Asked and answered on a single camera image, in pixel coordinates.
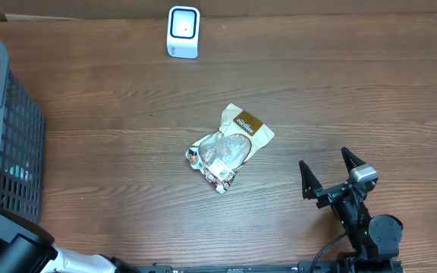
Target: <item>black robotic claw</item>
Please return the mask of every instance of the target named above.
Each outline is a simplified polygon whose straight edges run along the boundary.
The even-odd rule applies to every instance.
[[[303,198],[317,199],[319,209],[330,205],[345,229],[345,233],[323,248],[312,262],[300,262],[300,272],[402,272],[401,262],[392,261],[399,255],[402,222],[391,215],[372,218],[363,203],[379,179],[377,171],[346,147],[341,149],[341,154],[348,178],[328,189],[323,189],[308,165],[300,161]],[[345,235],[354,249],[352,253],[340,253],[333,262],[316,263],[326,248]]]

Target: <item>wooden table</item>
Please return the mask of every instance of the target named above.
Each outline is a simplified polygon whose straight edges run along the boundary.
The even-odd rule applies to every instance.
[[[339,184],[347,146],[379,171],[371,215],[404,222],[399,259],[437,271],[437,14],[205,18],[197,60],[167,55],[166,24],[0,24],[46,113],[41,225],[59,245],[136,265],[311,260],[341,225],[302,200],[297,163]],[[276,136],[220,196],[184,152],[229,102]]]

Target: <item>white speaker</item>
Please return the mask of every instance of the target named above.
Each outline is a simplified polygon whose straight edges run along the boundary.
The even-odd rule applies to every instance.
[[[200,12],[193,7],[174,6],[168,14],[168,54],[175,58],[198,57]]]

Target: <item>brown label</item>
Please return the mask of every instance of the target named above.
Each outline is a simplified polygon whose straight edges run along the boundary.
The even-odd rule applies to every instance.
[[[235,117],[234,122],[251,136],[256,134],[258,129],[263,125],[260,120],[246,111],[242,111],[237,117]]]

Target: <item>gray plastic basket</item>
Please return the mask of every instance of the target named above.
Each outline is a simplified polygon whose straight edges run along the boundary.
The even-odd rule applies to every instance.
[[[42,109],[0,42],[0,206],[32,222],[40,220],[44,128]]]

